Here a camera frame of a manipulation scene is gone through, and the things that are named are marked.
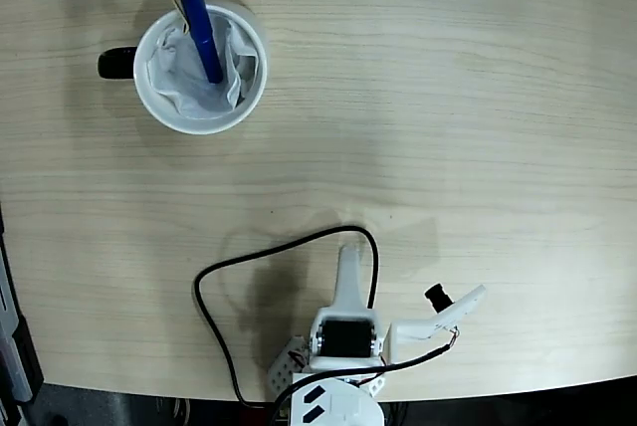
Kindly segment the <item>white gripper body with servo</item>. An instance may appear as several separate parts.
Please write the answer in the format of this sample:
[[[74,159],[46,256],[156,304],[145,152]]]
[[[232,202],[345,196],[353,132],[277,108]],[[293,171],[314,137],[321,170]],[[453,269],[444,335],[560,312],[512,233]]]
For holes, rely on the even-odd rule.
[[[382,366],[384,333],[374,310],[324,307],[310,333],[310,371]]]

